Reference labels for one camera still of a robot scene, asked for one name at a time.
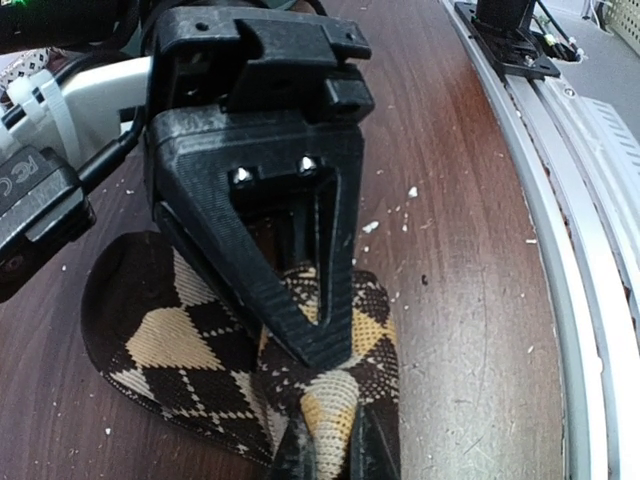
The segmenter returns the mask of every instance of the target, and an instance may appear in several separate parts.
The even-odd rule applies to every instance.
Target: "white perforated metal panel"
[[[640,55],[640,0],[613,0],[607,24]]]

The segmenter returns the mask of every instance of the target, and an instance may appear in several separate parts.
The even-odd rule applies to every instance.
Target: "black cylinder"
[[[476,16],[497,30],[515,30],[535,0],[478,0]]]
[[[2,0],[0,54],[99,42],[114,30],[119,0]]]

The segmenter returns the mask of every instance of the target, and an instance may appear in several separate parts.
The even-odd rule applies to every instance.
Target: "brown wooden surface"
[[[378,107],[365,126],[360,222],[380,227],[360,236],[358,265],[397,295],[403,478],[559,479],[547,290],[469,60],[435,1],[326,3],[358,20],[375,52],[364,67]],[[101,249],[151,225],[139,162],[95,200],[99,225],[0,310],[0,480],[259,478],[131,404],[91,367],[79,299]]]

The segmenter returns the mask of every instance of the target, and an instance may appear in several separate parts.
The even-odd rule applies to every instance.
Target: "black mounting bracket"
[[[247,8],[183,7],[158,20],[149,86],[146,182],[154,219],[258,336],[334,368],[351,356],[352,258],[373,99],[349,58],[357,26]],[[280,247],[319,282],[309,322],[247,220],[290,228]]]
[[[479,20],[477,8],[478,5],[468,2],[455,4],[456,13],[498,75],[517,75],[530,80],[560,76],[560,70],[538,48],[526,22],[517,28],[496,28]]]

